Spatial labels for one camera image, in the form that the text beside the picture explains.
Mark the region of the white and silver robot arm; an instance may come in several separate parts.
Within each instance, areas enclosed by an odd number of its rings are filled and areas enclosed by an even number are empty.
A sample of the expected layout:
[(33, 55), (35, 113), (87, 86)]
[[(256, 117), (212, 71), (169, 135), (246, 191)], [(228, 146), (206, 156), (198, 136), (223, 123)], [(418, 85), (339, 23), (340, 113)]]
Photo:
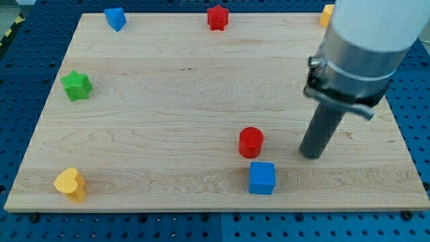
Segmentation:
[(337, 0), (305, 94), (373, 107), (429, 21), (429, 0)]

